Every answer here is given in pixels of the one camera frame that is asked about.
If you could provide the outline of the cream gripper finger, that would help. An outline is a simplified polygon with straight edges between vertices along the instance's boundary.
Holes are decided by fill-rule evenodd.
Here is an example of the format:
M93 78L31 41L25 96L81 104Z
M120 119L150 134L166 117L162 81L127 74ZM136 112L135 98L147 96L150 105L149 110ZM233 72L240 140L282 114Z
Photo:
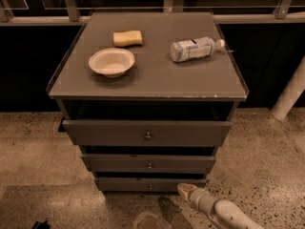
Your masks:
M178 194L185 200L191 201L193 192L197 189L197 186L189 183L179 183L177 185Z

